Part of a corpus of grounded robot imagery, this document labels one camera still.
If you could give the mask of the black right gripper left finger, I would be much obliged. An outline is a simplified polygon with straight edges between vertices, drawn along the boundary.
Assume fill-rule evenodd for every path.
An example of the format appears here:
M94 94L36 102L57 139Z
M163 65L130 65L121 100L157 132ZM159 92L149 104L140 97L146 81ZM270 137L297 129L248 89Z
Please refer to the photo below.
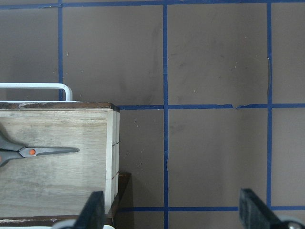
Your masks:
M76 229L102 229L105 223L104 193L94 191L75 222Z

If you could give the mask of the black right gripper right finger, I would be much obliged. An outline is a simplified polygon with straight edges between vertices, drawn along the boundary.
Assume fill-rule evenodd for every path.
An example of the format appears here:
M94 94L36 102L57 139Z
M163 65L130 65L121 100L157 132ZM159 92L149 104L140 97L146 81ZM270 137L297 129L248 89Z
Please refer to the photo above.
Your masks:
M249 188L239 192L239 218L244 229L281 229L281 220Z

